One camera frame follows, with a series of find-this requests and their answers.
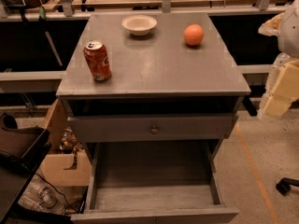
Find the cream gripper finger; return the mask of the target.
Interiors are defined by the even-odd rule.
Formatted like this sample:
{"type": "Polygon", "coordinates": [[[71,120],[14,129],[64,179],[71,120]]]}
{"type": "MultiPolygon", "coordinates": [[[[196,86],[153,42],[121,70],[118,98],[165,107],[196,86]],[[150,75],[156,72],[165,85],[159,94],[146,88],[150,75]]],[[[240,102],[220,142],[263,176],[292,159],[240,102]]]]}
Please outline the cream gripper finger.
{"type": "Polygon", "coordinates": [[[299,60],[288,61],[273,68],[266,83],[262,111],[280,118],[299,99],[299,60]]]}

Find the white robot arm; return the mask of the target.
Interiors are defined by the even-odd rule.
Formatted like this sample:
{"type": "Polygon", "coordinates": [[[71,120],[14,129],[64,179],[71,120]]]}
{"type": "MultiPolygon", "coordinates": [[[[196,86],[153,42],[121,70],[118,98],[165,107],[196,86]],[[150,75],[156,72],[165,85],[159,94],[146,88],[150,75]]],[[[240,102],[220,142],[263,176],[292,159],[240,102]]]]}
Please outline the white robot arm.
{"type": "Polygon", "coordinates": [[[271,65],[258,117],[279,119],[299,99],[299,0],[263,23],[258,33],[275,35],[280,51],[271,65]]]}

